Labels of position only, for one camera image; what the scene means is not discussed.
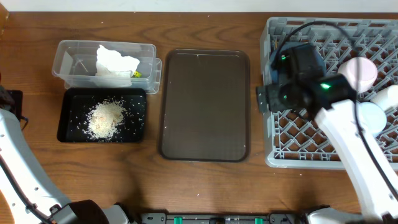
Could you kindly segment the dark blue plate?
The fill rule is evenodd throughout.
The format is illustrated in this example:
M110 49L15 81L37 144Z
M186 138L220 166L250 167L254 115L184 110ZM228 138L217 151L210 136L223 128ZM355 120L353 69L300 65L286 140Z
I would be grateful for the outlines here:
M273 84L277 84L284 79L284 72L289 73L294 71L294 66L290 64L291 62L297 64L295 69L297 71L317 73L319 70L319 77L326 75L326 66L323 58L312 44L287 42L281 48L279 55L277 55L277 49L275 49L270 56L270 70Z

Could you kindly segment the pink white bowl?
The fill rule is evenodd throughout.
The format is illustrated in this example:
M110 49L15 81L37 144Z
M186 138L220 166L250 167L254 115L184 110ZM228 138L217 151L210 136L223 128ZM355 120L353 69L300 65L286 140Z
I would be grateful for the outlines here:
M338 73L345 76L348 83L358 93L370 90L377 78L377 67L368 58L355 57L341 64Z

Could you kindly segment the light blue bowl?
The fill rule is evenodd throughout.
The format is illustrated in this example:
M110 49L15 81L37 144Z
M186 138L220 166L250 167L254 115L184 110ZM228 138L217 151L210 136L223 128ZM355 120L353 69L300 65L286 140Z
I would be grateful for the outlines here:
M384 110L371 102L362 102L358 106L361 124L365 124L375 138L378 137L387 124Z

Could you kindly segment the white paper cup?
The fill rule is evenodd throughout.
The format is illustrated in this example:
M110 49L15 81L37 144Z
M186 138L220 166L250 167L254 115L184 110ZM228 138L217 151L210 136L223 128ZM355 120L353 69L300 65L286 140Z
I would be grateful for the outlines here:
M371 102L380 107L383 111L396 108L398 105L398 86L391 85L379 92L371 99Z

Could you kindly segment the yellow green snack wrapper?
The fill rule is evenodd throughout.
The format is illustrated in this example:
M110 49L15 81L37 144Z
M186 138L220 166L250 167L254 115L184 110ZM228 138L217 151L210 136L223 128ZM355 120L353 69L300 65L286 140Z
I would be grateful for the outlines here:
M135 71L133 74L132 74L132 77L133 78L140 78L142 76L142 74L140 73L140 72L138 72L138 71Z

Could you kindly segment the white napkin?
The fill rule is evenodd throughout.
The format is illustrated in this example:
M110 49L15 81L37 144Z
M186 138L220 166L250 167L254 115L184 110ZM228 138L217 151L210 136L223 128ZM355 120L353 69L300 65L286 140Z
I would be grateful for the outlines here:
M96 74L94 82L98 87L123 88L132 85L132 78L140 60L131 56L122 56L118 51L108 50L100 45L96 51Z

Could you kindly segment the rice leftovers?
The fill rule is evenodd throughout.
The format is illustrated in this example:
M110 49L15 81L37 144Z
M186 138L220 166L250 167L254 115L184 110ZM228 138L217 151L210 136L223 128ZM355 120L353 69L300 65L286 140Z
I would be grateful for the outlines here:
M69 109L66 142L139 142L144 134L146 98L75 96Z

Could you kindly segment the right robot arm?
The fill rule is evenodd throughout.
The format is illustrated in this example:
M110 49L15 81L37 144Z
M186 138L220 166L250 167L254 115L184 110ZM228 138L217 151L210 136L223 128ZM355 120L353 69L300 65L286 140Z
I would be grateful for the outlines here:
M397 223L397 174L372 127L385 112L380 106L366 111L357 100L372 65L356 56L344 66L347 72L326 75L313 45L281 44L267 56L271 80L257 89L259 107L274 113L306 110L337 152L355 189L359 215L318 208L305 214L307 223Z

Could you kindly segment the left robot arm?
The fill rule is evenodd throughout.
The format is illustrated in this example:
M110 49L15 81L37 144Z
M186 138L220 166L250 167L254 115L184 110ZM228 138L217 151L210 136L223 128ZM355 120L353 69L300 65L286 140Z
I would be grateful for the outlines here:
M103 209L92 200L72 202L39 164L25 141L19 120L4 109L1 110L1 193L14 223L133 222L118 204Z

